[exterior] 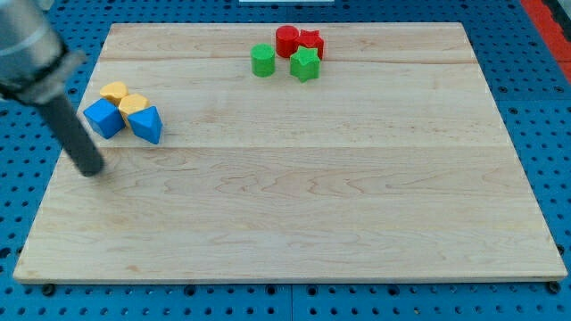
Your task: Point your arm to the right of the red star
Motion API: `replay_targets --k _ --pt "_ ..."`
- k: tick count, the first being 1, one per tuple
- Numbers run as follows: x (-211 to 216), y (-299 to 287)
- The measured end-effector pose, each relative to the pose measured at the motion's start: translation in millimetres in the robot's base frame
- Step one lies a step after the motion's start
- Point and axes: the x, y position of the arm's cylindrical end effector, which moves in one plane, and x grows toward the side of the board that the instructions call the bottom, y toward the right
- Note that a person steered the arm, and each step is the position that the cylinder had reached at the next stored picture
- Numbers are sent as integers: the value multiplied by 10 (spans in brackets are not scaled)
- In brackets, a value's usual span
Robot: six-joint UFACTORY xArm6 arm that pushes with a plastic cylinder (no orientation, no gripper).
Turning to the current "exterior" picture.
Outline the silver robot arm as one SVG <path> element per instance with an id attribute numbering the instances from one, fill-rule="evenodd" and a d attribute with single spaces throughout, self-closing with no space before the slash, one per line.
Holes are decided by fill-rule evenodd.
<path id="1" fill-rule="evenodd" d="M 73 71 L 86 60 L 72 51 L 37 2 L 1 0 L 1 97 L 42 105 L 64 94 Z"/>

